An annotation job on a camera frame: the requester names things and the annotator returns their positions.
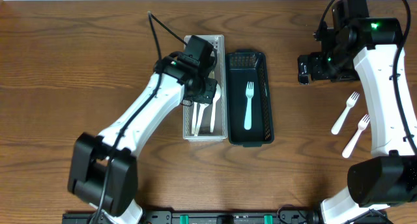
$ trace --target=black metal base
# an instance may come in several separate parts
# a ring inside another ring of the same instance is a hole
[[[62,224],[88,224],[91,213],[63,214]],[[101,218],[99,224],[112,224]],[[320,224],[312,210],[281,209],[280,212],[170,212],[147,211],[142,224]],[[379,216],[367,216],[356,224],[387,224]]]

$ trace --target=green light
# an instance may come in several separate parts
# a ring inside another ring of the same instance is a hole
[[[371,23],[372,29],[377,29],[379,26],[379,23]]]

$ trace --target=wooden table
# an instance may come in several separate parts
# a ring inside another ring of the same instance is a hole
[[[140,95],[157,60],[147,11],[181,37],[223,34],[227,52],[263,51],[275,141],[260,148],[189,143],[182,108],[143,149],[137,202],[175,210],[314,207],[346,186],[347,170],[370,159],[370,129],[352,158],[341,157],[366,113],[359,82],[301,86],[296,59],[319,51],[312,32],[328,1],[34,1],[0,7],[0,223],[60,223],[91,210],[66,190],[73,144],[97,134]],[[417,2],[411,2],[417,21]],[[398,17],[400,1],[370,1],[372,16]],[[417,34],[406,45],[407,79],[417,106]],[[156,25],[162,53],[182,49]],[[339,135],[330,133],[352,91],[361,97]],[[415,204],[388,211],[415,223]]]

